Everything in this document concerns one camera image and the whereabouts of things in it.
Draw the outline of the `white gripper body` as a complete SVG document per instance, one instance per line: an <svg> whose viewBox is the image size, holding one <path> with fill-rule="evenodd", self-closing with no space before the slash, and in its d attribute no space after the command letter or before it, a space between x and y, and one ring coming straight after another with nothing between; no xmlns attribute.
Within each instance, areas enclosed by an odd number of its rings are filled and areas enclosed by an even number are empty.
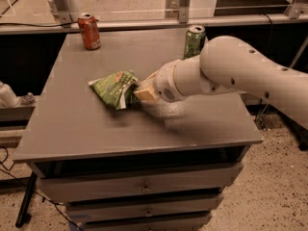
<svg viewBox="0 0 308 231"><path fill-rule="evenodd" d="M156 73L153 87L159 96L166 102L185 100L186 97L176 88L174 70L179 60L164 64Z"/></svg>

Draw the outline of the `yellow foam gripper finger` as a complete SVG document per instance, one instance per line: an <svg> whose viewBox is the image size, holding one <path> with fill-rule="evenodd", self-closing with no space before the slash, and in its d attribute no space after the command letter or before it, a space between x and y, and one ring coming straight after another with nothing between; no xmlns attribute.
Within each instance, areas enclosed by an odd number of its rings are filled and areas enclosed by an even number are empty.
<svg viewBox="0 0 308 231"><path fill-rule="evenodd" d="M152 74L150 74L145 80L141 81L140 87L146 88L148 86L151 86L156 75L157 75L157 72L153 72Z"/></svg>
<svg viewBox="0 0 308 231"><path fill-rule="evenodd" d="M160 99L160 95L152 85L140 86L134 90L134 94L140 101L144 102L155 103Z"/></svg>

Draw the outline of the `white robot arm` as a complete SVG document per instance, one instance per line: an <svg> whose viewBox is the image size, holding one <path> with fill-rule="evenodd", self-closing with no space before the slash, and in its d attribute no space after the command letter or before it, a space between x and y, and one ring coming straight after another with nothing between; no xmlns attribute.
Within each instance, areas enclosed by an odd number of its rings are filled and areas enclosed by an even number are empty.
<svg viewBox="0 0 308 231"><path fill-rule="evenodd" d="M142 101L176 102L233 90L263 99L308 128L308 74L277 64L229 36L207 41L197 56L165 64L139 82L134 94Z"/></svg>

